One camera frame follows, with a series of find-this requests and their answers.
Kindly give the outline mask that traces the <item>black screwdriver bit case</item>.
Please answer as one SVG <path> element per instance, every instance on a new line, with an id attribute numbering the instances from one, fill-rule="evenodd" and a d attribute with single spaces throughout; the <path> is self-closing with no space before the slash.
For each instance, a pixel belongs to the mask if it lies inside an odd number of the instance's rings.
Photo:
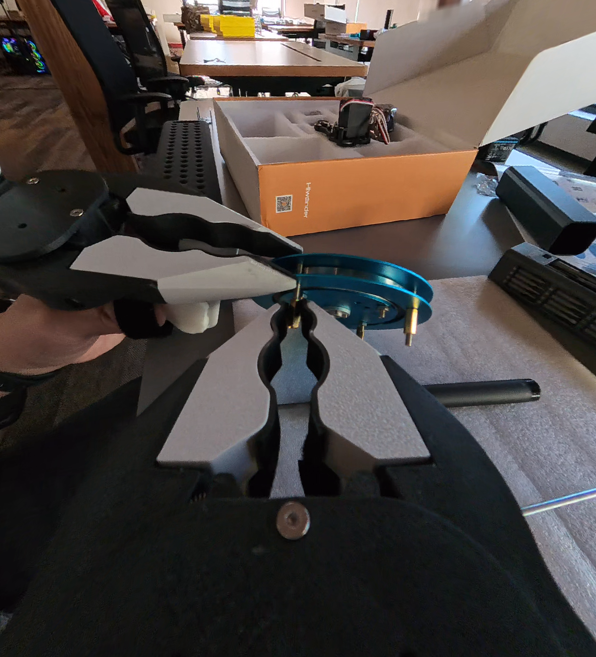
<path id="1" fill-rule="evenodd" d="M 596 276 L 524 242 L 504 253 L 489 280 L 596 349 Z"/>

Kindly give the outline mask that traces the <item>white foam sheet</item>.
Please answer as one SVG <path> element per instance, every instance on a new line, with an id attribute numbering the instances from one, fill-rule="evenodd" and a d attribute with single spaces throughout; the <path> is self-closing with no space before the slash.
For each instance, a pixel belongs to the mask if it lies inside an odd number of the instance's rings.
<path id="1" fill-rule="evenodd" d="M 209 356 L 144 413 L 158 454 Z M 463 424 L 381 356 L 431 454 L 337 496 L 250 497 L 156 465 L 123 656 L 596 656 L 507 483 Z"/>

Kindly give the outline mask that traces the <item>black perforated foam pad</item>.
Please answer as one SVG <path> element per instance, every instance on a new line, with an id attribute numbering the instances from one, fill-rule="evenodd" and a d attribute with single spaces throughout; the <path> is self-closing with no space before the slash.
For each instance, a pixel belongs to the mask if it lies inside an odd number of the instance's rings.
<path id="1" fill-rule="evenodd" d="M 211 129 L 204 120 L 165 122 L 157 151 L 147 160 L 144 171 L 147 176 L 222 203 Z"/>

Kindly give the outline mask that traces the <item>black office chair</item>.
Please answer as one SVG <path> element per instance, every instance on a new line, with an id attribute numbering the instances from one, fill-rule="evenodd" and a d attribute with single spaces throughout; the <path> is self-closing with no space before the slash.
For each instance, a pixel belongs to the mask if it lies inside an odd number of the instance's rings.
<path id="1" fill-rule="evenodd" d="M 157 151 L 163 126 L 179 119 L 180 103 L 205 84 L 169 70 L 141 1 L 106 1 L 113 34 L 88 1 L 53 1 L 104 94 L 115 145 L 124 155 Z"/>

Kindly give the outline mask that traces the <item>wooden table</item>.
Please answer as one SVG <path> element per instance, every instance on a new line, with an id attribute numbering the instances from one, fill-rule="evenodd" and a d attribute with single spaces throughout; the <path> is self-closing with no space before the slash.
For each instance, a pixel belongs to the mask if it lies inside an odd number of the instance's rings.
<path id="1" fill-rule="evenodd" d="M 348 78 L 366 78 L 368 66 L 294 41 L 189 40 L 179 61 L 185 76 L 211 78 L 234 96 L 323 95 Z"/>

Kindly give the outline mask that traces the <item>yellow storage bins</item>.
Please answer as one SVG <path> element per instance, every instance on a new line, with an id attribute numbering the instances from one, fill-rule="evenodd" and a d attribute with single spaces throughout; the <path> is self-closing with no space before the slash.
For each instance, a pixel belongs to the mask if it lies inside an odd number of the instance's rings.
<path id="1" fill-rule="evenodd" d="M 200 14 L 200 26 L 206 34 L 225 39 L 254 39 L 256 37 L 255 19 L 250 16 L 233 14 Z"/>

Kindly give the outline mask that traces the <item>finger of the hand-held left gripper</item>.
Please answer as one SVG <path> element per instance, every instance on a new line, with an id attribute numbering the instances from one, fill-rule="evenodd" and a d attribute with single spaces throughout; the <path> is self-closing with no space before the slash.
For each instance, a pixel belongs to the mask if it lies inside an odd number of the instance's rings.
<path id="1" fill-rule="evenodd" d="M 276 258 L 289 255 L 289 239 L 206 196 L 135 189 L 126 199 L 127 231 L 162 250 L 235 251 Z"/>
<path id="2" fill-rule="evenodd" d="M 132 236 L 113 236 L 84 249 L 71 268 L 147 279 L 169 305 L 254 298 L 292 291 L 294 277 L 252 256 L 201 250 L 157 250 Z"/>

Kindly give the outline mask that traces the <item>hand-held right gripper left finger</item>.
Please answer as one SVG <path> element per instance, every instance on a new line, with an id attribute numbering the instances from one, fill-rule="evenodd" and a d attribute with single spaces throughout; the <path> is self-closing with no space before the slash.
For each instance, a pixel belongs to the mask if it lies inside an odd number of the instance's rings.
<path id="1" fill-rule="evenodd" d="M 269 497 L 280 427 L 270 381 L 281 364 L 284 308 L 274 304 L 212 352 L 157 464 L 232 476 L 244 494 Z"/>

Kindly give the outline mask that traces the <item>blue round metal turntable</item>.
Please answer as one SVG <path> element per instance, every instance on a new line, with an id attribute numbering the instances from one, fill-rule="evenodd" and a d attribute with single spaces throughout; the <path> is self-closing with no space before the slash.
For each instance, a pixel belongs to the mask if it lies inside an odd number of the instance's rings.
<path id="1" fill-rule="evenodd" d="M 434 291 L 429 281 L 393 263 L 328 253 L 277 258 L 293 275 L 297 290 L 254 297 L 268 309 L 275 303 L 311 301 L 361 338 L 365 330 L 402 329 L 411 346 L 417 327 L 430 320 Z"/>

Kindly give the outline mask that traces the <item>computer case with coloured lights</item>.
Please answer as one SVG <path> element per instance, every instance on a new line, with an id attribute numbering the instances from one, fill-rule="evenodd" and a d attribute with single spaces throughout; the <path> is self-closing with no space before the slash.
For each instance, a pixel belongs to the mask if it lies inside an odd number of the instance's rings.
<path id="1" fill-rule="evenodd" d="M 5 58 L 16 74 L 46 76 L 50 74 L 47 63 L 30 37 L 3 36 L 0 45 Z"/>

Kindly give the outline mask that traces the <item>orange cardboard box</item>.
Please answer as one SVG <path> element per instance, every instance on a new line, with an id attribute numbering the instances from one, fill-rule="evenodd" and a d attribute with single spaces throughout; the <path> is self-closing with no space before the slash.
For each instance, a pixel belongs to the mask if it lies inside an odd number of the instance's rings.
<path id="1" fill-rule="evenodd" d="M 480 146 L 596 102 L 596 1 L 472 1 L 380 35 L 364 96 L 388 144 L 314 130 L 338 99 L 214 101 L 248 214 L 285 236 L 445 214 Z"/>

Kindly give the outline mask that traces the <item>black rectangular case sleeve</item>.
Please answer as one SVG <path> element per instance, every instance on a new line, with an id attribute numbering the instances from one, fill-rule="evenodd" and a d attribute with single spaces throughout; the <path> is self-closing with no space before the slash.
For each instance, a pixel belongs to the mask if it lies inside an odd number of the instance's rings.
<path id="1" fill-rule="evenodd" d="M 576 256 L 596 240 L 596 216 L 532 166 L 511 166 L 496 195 L 542 250 Z"/>

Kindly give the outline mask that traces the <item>wooden pillar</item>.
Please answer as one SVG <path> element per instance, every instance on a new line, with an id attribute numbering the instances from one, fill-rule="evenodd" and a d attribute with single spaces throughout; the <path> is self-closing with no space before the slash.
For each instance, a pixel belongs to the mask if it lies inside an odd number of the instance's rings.
<path id="1" fill-rule="evenodd" d="M 135 159 L 115 146 L 98 78 L 62 15 L 51 1 L 18 4 L 97 170 L 136 173 Z"/>

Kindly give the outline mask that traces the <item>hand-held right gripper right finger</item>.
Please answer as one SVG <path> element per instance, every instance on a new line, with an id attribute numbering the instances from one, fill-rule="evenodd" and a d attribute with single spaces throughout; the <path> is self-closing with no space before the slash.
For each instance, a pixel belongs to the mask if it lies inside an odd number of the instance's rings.
<path id="1" fill-rule="evenodd" d="M 313 301 L 301 303 L 316 379 L 299 460 L 306 496 L 337 496 L 359 473 L 427 464 L 431 454 L 380 354 Z"/>

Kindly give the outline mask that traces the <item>yellow-handled screwdriver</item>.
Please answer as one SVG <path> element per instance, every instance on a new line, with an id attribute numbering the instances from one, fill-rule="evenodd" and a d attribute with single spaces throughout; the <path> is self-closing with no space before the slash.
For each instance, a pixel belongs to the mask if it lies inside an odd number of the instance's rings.
<path id="1" fill-rule="evenodd" d="M 521 513 L 524 517 L 528 517 L 536 514 L 547 513 L 549 511 L 555 511 L 559 508 L 580 504 L 593 499 L 596 499 L 596 487 L 571 493 L 563 497 L 542 501 L 540 503 L 523 506 L 521 507 Z"/>

